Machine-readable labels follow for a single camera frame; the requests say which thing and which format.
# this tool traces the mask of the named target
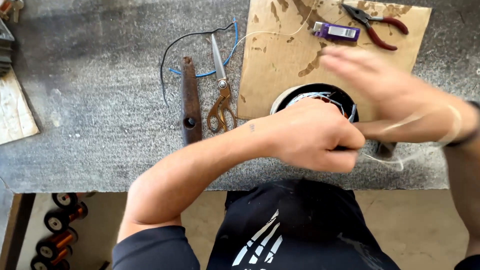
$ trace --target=barcode label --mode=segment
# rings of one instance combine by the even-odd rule
[[[354,29],[345,29],[342,27],[331,26],[328,28],[328,33],[340,37],[354,38],[357,31]]]

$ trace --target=granite countertop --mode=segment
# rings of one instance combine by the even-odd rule
[[[413,73],[458,96],[479,100],[480,7],[475,0],[398,0],[434,7]],[[40,0],[8,24],[18,42],[14,70],[41,131],[0,146],[0,177],[16,193],[126,191],[158,160],[182,147],[180,77],[167,71],[191,55],[198,73],[214,68],[207,36],[188,37],[172,47],[165,64],[169,107],[159,83],[158,60],[172,40],[238,20],[245,35],[248,0]],[[218,33],[227,55],[233,28]],[[242,46],[227,72],[237,100]],[[205,122],[217,98],[215,79],[198,80]],[[365,151],[372,152],[373,144]],[[348,174],[318,173],[283,166],[273,159],[241,164],[209,190],[250,189],[265,181],[305,177],[347,189],[447,188],[439,150],[401,145],[401,156],[425,152],[393,171],[360,160]]]

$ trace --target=blurred hand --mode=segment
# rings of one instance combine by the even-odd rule
[[[304,98],[247,125],[264,137],[267,156],[316,171],[351,171],[358,156],[356,150],[365,143],[360,131],[336,105],[319,99]],[[334,150],[337,146],[348,150]]]
[[[478,113],[468,103],[424,81],[397,70],[371,52],[329,46],[320,63],[355,86],[374,106],[378,121],[355,123],[367,139],[384,142],[438,141],[457,121],[448,105],[461,115],[459,140],[476,127]],[[408,124],[385,130],[412,114],[423,116]]]

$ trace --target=person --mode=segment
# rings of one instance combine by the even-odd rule
[[[480,269],[477,106],[364,50],[326,47],[320,62],[368,98],[379,120],[351,124],[335,105],[304,98],[168,155],[129,189],[114,270],[199,269],[180,214],[239,163],[272,157],[316,171],[349,172],[365,139],[419,143],[452,130],[455,138],[443,151],[453,200],[469,233],[466,258],[455,270]],[[386,129],[419,111],[425,115]],[[269,182],[228,192],[225,207],[208,270],[398,269],[367,228],[352,191],[317,181]]]

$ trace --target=pliers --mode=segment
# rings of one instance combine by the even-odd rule
[[[367,33],[372,41],[379,47],[387,50],[397,50],[396,46],[388,45],[381,40],[368,21],[387,23],[396,26],[403,34],[408,35],[408,28],[403,22],[393,17],[373,17],[368,15],[365,11],[354,8],[352,6],[342,4],[343,8],[350,14],[350,16],[356,21],[360,22],[367,28]]]

